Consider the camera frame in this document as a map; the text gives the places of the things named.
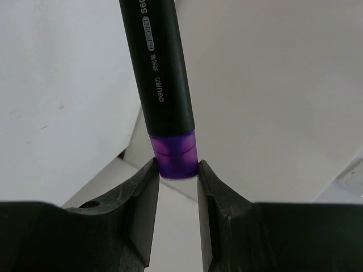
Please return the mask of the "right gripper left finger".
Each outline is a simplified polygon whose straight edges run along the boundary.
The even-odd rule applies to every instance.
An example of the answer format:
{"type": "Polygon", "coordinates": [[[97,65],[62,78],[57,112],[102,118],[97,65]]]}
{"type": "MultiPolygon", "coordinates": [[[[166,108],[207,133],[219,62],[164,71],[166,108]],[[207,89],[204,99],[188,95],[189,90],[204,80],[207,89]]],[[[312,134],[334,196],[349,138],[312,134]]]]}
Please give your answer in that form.
{"type": "Polygon", "coordinates": [[[144,271],[150,264],[159,192],[151,159],[79,207],[1,203],[2,271],[144,271]]]}

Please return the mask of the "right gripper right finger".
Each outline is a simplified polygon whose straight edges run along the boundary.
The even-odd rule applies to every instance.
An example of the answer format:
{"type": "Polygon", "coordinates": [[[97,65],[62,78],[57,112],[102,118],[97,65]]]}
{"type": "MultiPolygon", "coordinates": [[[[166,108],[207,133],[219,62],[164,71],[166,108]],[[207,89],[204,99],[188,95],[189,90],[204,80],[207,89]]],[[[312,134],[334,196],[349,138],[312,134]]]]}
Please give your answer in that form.
{"type": "Polygon", "coordinates": [[[253,203],[201,161],[204,271],[361,271],[362,206],[253,203]]]}

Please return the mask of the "purple black highlighter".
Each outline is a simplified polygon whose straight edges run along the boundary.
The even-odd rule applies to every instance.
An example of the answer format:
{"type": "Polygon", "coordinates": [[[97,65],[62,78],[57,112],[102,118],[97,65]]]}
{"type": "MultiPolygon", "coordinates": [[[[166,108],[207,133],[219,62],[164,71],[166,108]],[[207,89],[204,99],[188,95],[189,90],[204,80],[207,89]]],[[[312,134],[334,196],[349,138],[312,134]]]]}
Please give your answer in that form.
{"type": "Polygon", "coordinates": [[[120,1],[143,116],[159,174],[197,176],[191,96],[174,1],[120,1]]]}

